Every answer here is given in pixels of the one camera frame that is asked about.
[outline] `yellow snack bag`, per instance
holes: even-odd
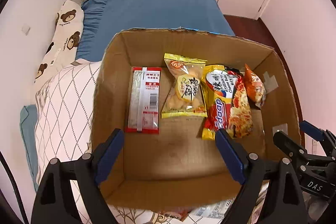
[[[164,60],[175,81],[163,106],[161,117],[207,117],[200,88],[206,60],[169,53],[164,55]]]

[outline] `cardboard box flap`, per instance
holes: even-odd
[[[236,196],[241,185],[229,173],[190,180],[125,180],[106,202],[114,206],[158,212],[196,208]]]
[[[129,67],[124,44],[110,43],[105,50],[94,92],[93,149],[105,142],[115,128],[124,126],[130,78]]]
[[[135,67],[166,67],[163,56],[169,52],[208,60],[207,65],[225,64],[237,69],[248,62],[254,69],[273,51],[244,38],[185,29],[131,29],[119,35]]]
[[[273,51],[254,72],[265,82],[264,74],[274,77],[277,86],[266,94],[266,101],[261,109],[265,130],[266,154],[270,160],[279,160],[285,154],[273,143],[273,128],[286,124],[288,136],[296,143],[301,143],[299,132],[299,119],[295,104],[293,90],[282,61],[278,54]]]

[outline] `tape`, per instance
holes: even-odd
[[[268,72],[264,72],[263,76],[265,79],[264,86],[266,89],[266,94],[270,93],[278,87],[278,82],[274,75],[272,77],[269,77]]]

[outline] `wooden floor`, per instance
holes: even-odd
[[[285,67],[285,70],[287,72],[289,83],[293,89],[295,103],[297,112],[299,115],[299,121],[302,121],[302,111],[300,107],[300,101],[299,96],[297,95],[297,91],[294,85],[293,77],[289,71],[288,65],[285,61],[284,56],[282,55],[282,52],[280,51],[280,48],[278,47],[276,41],[272,37],[271,33],[267,29],[266,25],[263,23],[263,21],[259,18],[258,20],[249,19],[249,18],[243,18],[243,17],[235,17],[235,16],[228,16],[224,15],[227,22],[229,23],[231,29],[238,37],[243,37],[246,39],[250,39],[256,42],[259,42],[261,44],[273,47],[277,54],[280,56],[283,65]],[[303,141],[302,145],[304,146],[305,143],[305,135],[303,132],[301,132],[301,139]]]

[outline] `bear print pillow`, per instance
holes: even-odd
[[[33,100],[41,87],[61,69],[75,60],[83,32],[84,12],[67,0],[57,13],[56,30],[35,76]]]

